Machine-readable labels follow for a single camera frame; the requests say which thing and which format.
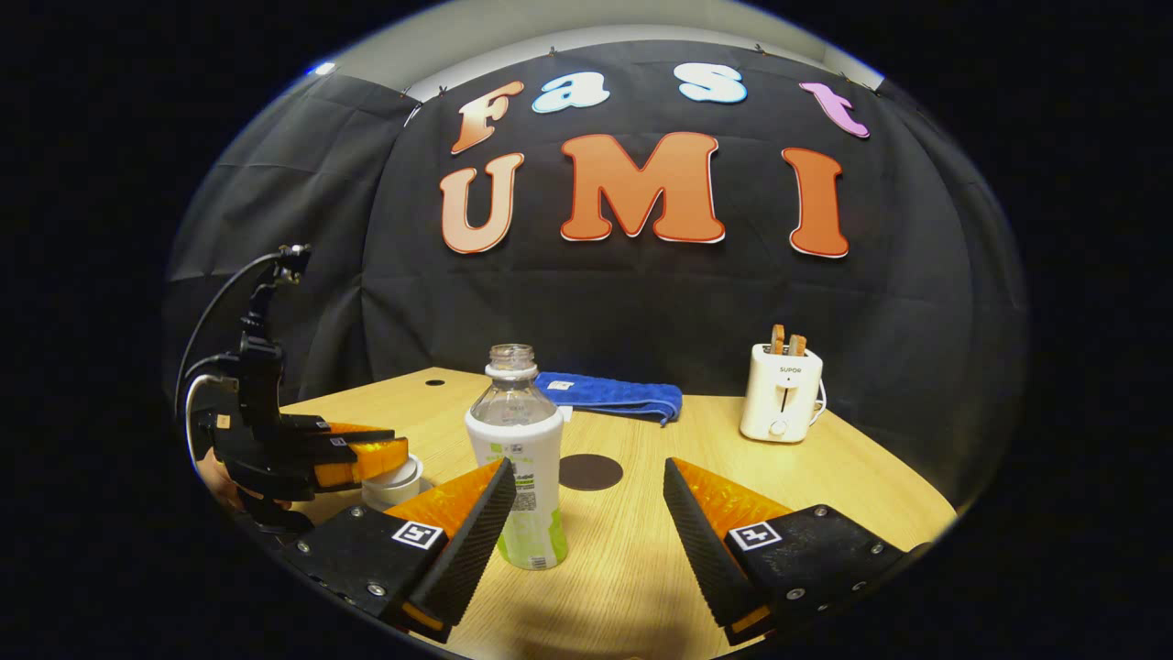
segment pink letter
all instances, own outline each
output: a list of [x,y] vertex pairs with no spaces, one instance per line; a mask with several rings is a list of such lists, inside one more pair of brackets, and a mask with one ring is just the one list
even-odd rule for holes
[[835,125],[861,140],[868,136],[868,127],[853,120],[852,115],[847,114],[847,110],[843,109],[852,107],[850,101],[836,95],[829,87],[821,82],[800,82],[799,87],[814,94],[814,97],[819,100],[819,104],[822,106],[822,111],[827,113],[827,116],[830,117],[830,121],[835,122]]

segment orange letter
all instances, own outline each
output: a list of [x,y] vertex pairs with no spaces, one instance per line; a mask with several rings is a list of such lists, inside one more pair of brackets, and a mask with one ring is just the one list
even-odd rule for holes
[[493,178],[493,200],[489,220],[476,229],[468,224],[468,184],[476,178],[476,169],[457,169],[440,179],[443,192],[440,226],[449,247],[462,254],[483,252],[506,237],[513,219],[513,172],[523,159],[526,156],[521,154],[506,154],[484,165]]
[[504,87],[499,87],[480,98],[473,98],[460,109],[463,117],[460,123],[460,140],[452,145],[452,155],[456,155],[465,149],[488,140],[493,135],[493,127],[488,125],[489,118],[500,120],[506,116],[509,109],[509,98],[518,94],[526,86],[521,81],[513,81]]
[[830,156],[809,149],[782,149],[782,158],[799,178],[799,226],[791,231],[791,246],[820,257],[847,253],[847,238],[839,232],[835,177],[843,168]]
[[638,236],[652,206],[664,195],[664,213],[652,231],[665,240],[716,243],[725,225],[713,213],[708,158],[717,140],[700,132],[670,132],[637,168],[610,135],[567,140],[562,152],[575,162],[575,192],[570,219],[562,224],[568,240],[599,240],[611,234],[611,223],[599,212],[606,200],[628,236]]

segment white cup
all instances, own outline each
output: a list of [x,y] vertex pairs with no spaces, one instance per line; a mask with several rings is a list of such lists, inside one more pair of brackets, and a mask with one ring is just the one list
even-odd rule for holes
[[362,482],[362,502],[371,509],[386,511],[420,495],[423,463],[414,454],[407,455],[402,468]]

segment black cloth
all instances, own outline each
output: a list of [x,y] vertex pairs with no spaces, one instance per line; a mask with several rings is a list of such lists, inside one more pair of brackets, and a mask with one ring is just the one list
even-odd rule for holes
[[[672,74],[684,62],[738,69],[748,96],[689,100]],[[543,83],[583,70],[605,76],[606,101],[530,109]],[[450,155],[459,108],[514,80],[526,89],[490,121],[494,134]],[[848,98],[870,136],[836,127],[801,82]],[[291,241],[318,251],[303,284],[272,306],[290,354],[283,403],[433,366],[480,372],[501,342],[533,345],[551,372],[741,395],[750,347],[784,322],[822,358],[829,410],[963,508],[1016,420],[1026,356],[1018,254],[992,191],[952,140],[902,94],[880,91],[781,57],[684,41],[591,46],[504,67],[427,101],[406,127],[411,97],[340,74],[307,79],[242,132],[192,203],[168,271],[168,359],[177,362],[233,268]],[[618,227],[597,241],[561,237],[574,184],[563,142],[613,135],[643,165],[673,131],[720,144],[711,172],[724,240],[666,241],[650,226],[636,238]],[[781,157],[788,147],[842,165],[846,257],[789,245],[799,193]],[[440,179],[477,169],[468,218],[482,224],[484,165],[514,151],[526,159],[508,234],[483,253],[450,250]],[[228,329],[236,305],[222,314]],[[210,335],[195,358],[230,347],[231,336]]]

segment wooden table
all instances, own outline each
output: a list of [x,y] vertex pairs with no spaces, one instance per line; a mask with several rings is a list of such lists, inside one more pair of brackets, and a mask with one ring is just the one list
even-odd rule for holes
[[[423,462],[423,478],[440,484],[476,468],[463,415],[488,386],[483,375],[426,369],[282,410],[395,429]],[[935,539],[955,518],[941,494],[833,410],[795,445],[746,440],[740,419],[741,397],[685,396],[680,419],[666,428],[575,411],[562,455],[613,458],[623,479],[604,491],[562,488],[565,563],[530,572],[494,552],[443,647],[488,660],[690,660],[740,648],[713,622],[664,504],[667,457],[794,510],[828,504],[904,551]],[[360,502],[354,490],[296,509],[318,524]]]

